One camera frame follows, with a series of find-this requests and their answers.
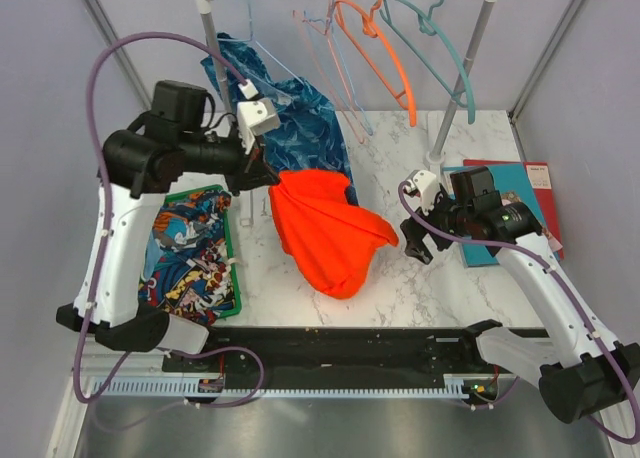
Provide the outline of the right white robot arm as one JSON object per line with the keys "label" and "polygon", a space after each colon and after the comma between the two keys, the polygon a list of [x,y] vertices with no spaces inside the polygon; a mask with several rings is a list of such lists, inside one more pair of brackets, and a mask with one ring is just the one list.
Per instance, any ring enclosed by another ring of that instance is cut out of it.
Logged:
{"label": "right white robot arm", "polygon": [[504,203],[486,167],[452,174],[451,191],[428,170],[416,170],[400,184],[402,202],[416,208],[401,224],[405,253],[424,264],[433,256],[431,238],[444,251],[459,243],[485,248],[515,280],[546,330],[538,345],[495,320],[467,328],[458,359],[477,372],[497,365],[535,386],[560,421],[589,418],[628,402],[639,415],[639,346],[624,344],[589,308],[561,268],[542,225],[523,202]]}

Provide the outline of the orange shorts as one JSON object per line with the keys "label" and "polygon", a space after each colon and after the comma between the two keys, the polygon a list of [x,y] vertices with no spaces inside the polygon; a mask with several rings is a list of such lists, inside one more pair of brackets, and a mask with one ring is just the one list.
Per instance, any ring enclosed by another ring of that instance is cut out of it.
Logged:
{"label": "orange shorts", "polygon": [[269,188],[283,251],[315,290],[338,300],[362,288],[378,249],[399,243],[390,223],[347,201],[349,185],[342,173],[307,169],[283,171]]}

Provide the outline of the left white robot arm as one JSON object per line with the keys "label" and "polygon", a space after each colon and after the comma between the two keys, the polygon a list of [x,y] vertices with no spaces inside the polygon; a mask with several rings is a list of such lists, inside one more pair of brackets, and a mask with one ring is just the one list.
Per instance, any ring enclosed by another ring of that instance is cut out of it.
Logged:
{"label": "left white robot arm", "polygon": [[58,324],[114,351],[172,349],[198,371],[216,366],[220,349],[205,326],[140,303],[137,288],[152,225],[182,174],[220,175],[233,195],[278,183],[262,142],[280,125],[276,109],[250,80],[238,88],[243,99],[225,137],[206,136],[206,89],[163,80],[150,110],[99,145],[99,222],[84,282],[58,308]]}

